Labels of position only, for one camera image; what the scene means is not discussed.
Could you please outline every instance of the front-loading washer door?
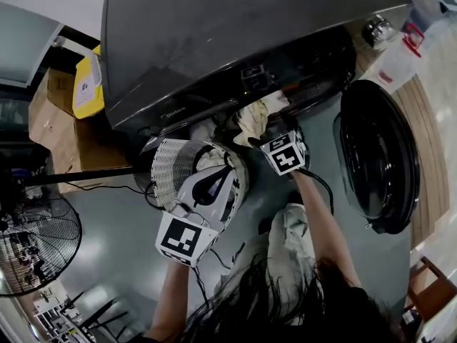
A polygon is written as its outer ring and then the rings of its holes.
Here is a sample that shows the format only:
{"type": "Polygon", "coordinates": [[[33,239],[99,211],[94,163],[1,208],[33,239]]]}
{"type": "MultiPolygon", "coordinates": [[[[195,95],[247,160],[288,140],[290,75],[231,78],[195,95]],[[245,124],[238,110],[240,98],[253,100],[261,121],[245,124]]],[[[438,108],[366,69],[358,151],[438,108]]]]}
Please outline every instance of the front-loading washer door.
{"type": "Polygon", "coordinates": [[[395,101],[372,81],[353,82],[341,97],[333,135],[349,203],[378,233],[404,230],[418,201],[420,169],[395,101]]]}

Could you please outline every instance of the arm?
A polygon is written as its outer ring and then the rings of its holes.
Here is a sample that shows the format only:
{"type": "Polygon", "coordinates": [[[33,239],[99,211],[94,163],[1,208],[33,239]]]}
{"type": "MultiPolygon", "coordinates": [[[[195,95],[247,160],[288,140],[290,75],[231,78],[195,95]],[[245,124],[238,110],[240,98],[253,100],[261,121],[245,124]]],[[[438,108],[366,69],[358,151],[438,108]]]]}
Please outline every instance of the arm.
{"type": "Polygon", "coordinates": [[[292,174],[306,209],[316,260],[330,259],[353,286],[360,287],[346,240],[313,180],[298,171],[293,171],[292,174]]]}
{"type": "Polygon", "coordinates": [[[152,326],[145,337],[162,342],[184,331],[188,282],[189,268],[177,262],[169,262],[152,326]]]}

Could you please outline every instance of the person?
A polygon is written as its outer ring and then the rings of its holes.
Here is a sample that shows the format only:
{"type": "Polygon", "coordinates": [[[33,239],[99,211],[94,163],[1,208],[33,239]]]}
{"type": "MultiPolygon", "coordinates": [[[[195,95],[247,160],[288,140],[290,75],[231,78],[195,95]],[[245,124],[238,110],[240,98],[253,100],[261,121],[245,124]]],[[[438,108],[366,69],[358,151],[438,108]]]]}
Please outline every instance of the person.
{"type": "Polygon", "coordinates": [[[346,240],[313,180],[292,174],[301,202],[289,200],[270,231],[260,230],[244,245],[215,295],[188,319],[189,268],[170,262],[151,328],[142,340],[401,342],[387,313],[362,289],[346,240]],[[311,236],[311,253],[297,244],[305,234],[311,236]],[[303,268],[303,261],[313,257],[313,267],[303,268]]]}

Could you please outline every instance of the gray floor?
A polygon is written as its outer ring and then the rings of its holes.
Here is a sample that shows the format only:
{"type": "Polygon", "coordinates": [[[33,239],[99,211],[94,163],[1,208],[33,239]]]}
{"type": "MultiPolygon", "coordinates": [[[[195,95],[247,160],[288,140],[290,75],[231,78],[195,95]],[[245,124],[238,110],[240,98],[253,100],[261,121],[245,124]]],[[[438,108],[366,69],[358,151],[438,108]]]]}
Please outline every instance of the gray floor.
{"type": "MultiPolygon", "coordinates": [[[[333,189],[335,215],[364,287],[387,305],[401,304],[408,282],[409,230],[396,236],[377,235],[365,229],[366,220],[348,204],[332,133],[338,111],[339,102],[335,99],[319,113],[300,120],[311,148],[311,169],[333,189]]],[[[287,177],[277,176],[259,152],[250,151],[246,162],[251,178],[249,196],[214,248],[226,262],[243,240],[257,233],[260,220],[272,217],[286,203],[288,193],[295,187],[287,177]]],[[[130,176],[118,178],[116,184],[135,186],[130,176]]],[[[89,314],[108,298],[119,296],[132,317],[145,327],[152,317],[167,265],[154,247],[160,212],[141,195],[125,189],[81,191],[67,197],[81,216],[84,235],[79,253],[61,275],[63,285],[70,295],[96,287],[78,304],[83,314],[89,314]]],[[[211,253],[202,259],[199,268],[207,292],[212,292],[225,269],[211,253]]],[[[189,307],[202,302],[192,276],[189,307]]]]}

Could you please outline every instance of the cardboard box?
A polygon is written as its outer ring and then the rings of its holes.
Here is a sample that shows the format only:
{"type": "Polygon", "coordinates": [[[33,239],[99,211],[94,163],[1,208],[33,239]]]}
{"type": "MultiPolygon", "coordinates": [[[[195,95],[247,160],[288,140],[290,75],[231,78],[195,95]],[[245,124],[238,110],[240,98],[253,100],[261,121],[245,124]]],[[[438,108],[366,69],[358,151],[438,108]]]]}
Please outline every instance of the cardboard box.
{"type": "MultiPolygon", "coordinates": [[[[104,113],[75,119],[71,109],[74,76],[49,69],[29,106],[29,137],[51,150],[56,174],[129,166],[104,113]]],[[[74,182],[80,187],[105,184],[110,178],[74,182]]],[[[60,183],[61,193],[77,190],[60,183]]]]}

